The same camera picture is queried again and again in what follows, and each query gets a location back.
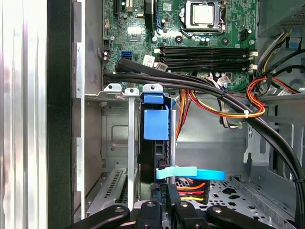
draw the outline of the white cable tie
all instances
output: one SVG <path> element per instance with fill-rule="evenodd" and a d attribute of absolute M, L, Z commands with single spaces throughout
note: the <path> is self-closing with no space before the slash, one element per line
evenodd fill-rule
<path fill-rule="evenodd" d="M 244 114 L 245 114 L 245 118 L 249 117 L 249 111 L 248 110 L 244 110 Z"/>

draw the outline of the motherboard chip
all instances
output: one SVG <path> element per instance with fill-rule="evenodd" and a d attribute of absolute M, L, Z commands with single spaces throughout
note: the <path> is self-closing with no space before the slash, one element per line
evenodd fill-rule
<path fill-rule="evenodd" d="M 209 5 L 193 5 L 193 24 L 214 24 L 214 8 Z"/>
<path fill-rule="evenodd" d="M 141 27 L 128 27 L 127 28 L 127 41 L 139 42 L 141 41 Z"/>

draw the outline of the blue latch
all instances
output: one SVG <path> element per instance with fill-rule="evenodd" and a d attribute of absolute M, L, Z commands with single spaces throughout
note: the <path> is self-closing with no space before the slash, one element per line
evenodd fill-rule
<path fill-rule="evenodd" d="M 144 139 L 168 140 L 169 110 L 144 110 Z"/>
<path fill-rule="evenodd" d="M 163 94 L 157 93 L 145 93 L 144 94 L 144 103 L 145 104 L 163 104 Z"/>

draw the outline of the pci slot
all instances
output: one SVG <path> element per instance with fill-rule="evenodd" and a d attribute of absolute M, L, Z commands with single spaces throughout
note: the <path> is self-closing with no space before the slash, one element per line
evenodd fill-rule
<path fill-rule="evenodd" d="M 161 58 L 161 62 L 171 71 L 194 71 L 200 66 L 208 67 L 214 71 L 245 72 L 249 66 L 248 61 L 220 61 L 220 60 L 190 60 Z"/>
<path fill-rule="evenodd" d="M 113 0 L 113 16 L 118 21 L 120 16 L 120 0 Z"/>
<path fill-rule="evenodd" d="M 171 58 L 209 58 L 209 59 L 246 59 L 247 49 L 215 48 L 215 47 L 186 47 L 163 46 L 160 48 L 160 57 Z"/>

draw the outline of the yellow wire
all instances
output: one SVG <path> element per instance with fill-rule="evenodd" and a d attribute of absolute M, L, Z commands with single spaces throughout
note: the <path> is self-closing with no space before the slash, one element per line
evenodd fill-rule
<path fill-rule="evenodd" d="M 196 200 L 196 201 L 203 201 L 203 198 L 197 198 L 197 197 L 181 197 L 181 200 Z"/>
<path fill-rule="evenodd" d="M 280 42 L 285 40 L 286 37 L 289 36 L 290 34 L 291 34 L 291 31 L 289 31 L 287 34 L 285 34 L 284 37 L 280 40 Z M 271 59 L 272 55 L 274 54 L 274 52 L 275 52 L 275 50 L 268 56 L 264 66 L 263 66 L 263 73 L 266 71 L 267 64 L 268 64 L 269 60 Z"/>
<path fill-rule="evenodd" d="M 194 93 L 194 91 L 191 91 L 191 94 L 196 98 L 196 95 Z M 219 113 L 220 115 L 226 115 L 226 116 L 229 116 L 229 117 L 232 117 L 232 118 L 245 118 L 245 115 L 244 114 L 229 114 L 229 113 L 224 113 L 224 112 L 220 112 L 220 111 L 217 111 L 215 110 L 214 108 L 206 105 L 205 103 L 203 103 L 201 100 L 198 99 L 198 102 L 204 106 L 204 107 L 207 107 L 208 109 L 210 110 L 213 110 L 213 111 L 216 111 L 217 113 Z M 257 116 L 260 116 L 260 115 L 263 115 L 265 113 L 265 108 L 263 108 L 263 110 L 259 113 L 255 113 L 255 114 L 249 114 L 248 117 L 257 117 Z"/>

